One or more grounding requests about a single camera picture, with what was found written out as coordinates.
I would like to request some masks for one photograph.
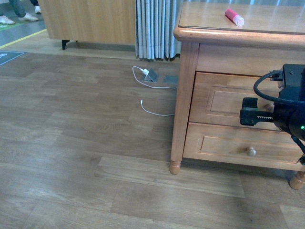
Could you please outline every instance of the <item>wooden table leg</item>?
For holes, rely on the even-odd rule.
[[[171,174],[177,175],[180,171],[181,161],[171,161],[170,172]]]
[[[199,43],[182,43],[170,166],[170,172],[174,175],[179,173],[183,157],[198,52]]]
[[[299,190],[305,185],[305,172],[297,172],[294,178],[289,182],[291,188]]]

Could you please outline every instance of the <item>wooden floor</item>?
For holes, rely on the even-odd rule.
[[[176,91],[137,84],[132,66],[179,63],[32,49],[0,66],[1,229],[305,228],[292,171],[185,159],[170,174],[173,117],[140,100],[169,114]]]

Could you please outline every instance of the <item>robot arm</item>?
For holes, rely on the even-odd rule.
[[[258,85],[265,79],[278,81],[282,89],[278,98],[262,93]],[[240,111],[241,125],[255,125],[258,122],[273,122],[280,130],[291,135],[305,154],[305,146],[300,141],[305,141],[305,65],[284,64],[283,68],[261,77],[254,84],[254,92],[274,102],[274,111],[264,112],[257,109],[257,98],[246,97],[243,99]],[[300,158],[305,165],[305,155]]]

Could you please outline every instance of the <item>gray curtain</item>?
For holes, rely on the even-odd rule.
[[[184,1],[305,7],[305,0],[136,0],[136,54],[140,59],[173,58],[181,43],[173,36]]]

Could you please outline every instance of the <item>person's feet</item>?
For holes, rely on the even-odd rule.
[[[40,6],[35,6],[35,13],[41,13]]]
[[[20,21],[38,21],[38,18],[30,15],[29,13],[26,13],[26,15],[23,18],[19,18]]]
[[[15,22],[9,19],[8,17],[2,15],[0,16],[0,24],[12,25],[15,24]]]

